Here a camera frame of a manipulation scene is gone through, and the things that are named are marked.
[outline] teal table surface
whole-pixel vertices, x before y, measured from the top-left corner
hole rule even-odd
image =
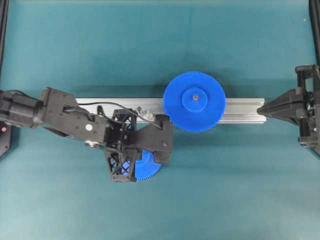
[[[314,64],[308,1],[12,1],[0,88],[34,97],[162,97],[187,71],[270,100]],[[171,162],[109,180],[104,154],[15,129],[0,160],[0,240],[318,240],[320,161],[296,126],[174,130]]]

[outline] wire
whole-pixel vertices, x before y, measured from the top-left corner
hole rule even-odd
[[[20,94],[22,96],[25,96],[25,97],[28,97],[28,98],[31,98],[31,99],[35,99],[34,97],[25,94],[23,91],[16,90],[16,89],[0,92],[0,94],[8,94],[8,93],[16,93],[16,94]]]
[[[130,109],[126,108],[125,106],[122,106],[118,103],[115,103],[115,102],[109,102],[109,101],[96,101],[96,102],[89,102],[89,103],[78,103],[80,106],[87,106],[87,105],[97,105],[97,104],[109,104],[109,105],[115,105],[115,106],[118,106],[124,110],[127,110],[129,113],[135,115],[137,118],[140,118],[141,120],[143,120],[144,122],[147,122],[149,124],[152,124],[154,126],[156,126],[158,129],[162,130],[162,127],[159,126],[158,124],[152,122],[152,121],[149,121],[147,119],[145,119],[144,117],[142,116],[139,116],[138,114],[136,114],[134,111],[131,111]]]

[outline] small blue gear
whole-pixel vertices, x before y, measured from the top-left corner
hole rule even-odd
[[[173,124],[187,132],[213,128],[226,108],[226,95],[220,83],[203,72],[176,76],[166,87],[163,108]]]
[[[142,150],[142,160],[135,161],[135,177],[138,181],[151,178],[161,166],[162,164],[154,161],[154,155],[151,152]],[[125,162],[123,167],[128,168],[129,164]]]

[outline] aluminum rail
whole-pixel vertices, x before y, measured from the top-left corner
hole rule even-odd
[[[79,104],[93,102],[112,102],[123,105],[126,108],[136,110],[140,116],[153,120],[153,115],[163,114],[162,98],[77,98]],[[257,114],[257,109],[265,103],[264,98],[227,98],[226,108],[219,124],[263,124],[266,117]],[[118,106],[101,104],[107,117],[112,117]],[[92,114],[97,114],[98,105],[82,105]]]

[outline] bolt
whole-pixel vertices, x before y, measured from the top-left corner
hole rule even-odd
[[[193,95],[193,101],[198,101],[199,99],[199,95],[198,94],[194,94]]]

